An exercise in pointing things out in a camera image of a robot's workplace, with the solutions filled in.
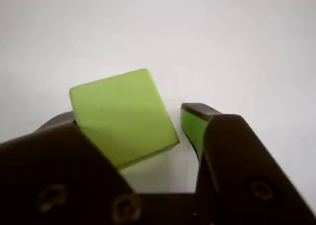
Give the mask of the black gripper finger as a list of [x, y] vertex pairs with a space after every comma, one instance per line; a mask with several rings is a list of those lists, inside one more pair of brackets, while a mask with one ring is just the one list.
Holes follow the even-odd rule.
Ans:
[[138, 225], [141, 200], [73, 122], [0, 146], [3, 225]]
[[216, 224], [315, 224], [311, 209], [242, 116], [183, 103], [180, 118], [199, 177], [210, 180]]

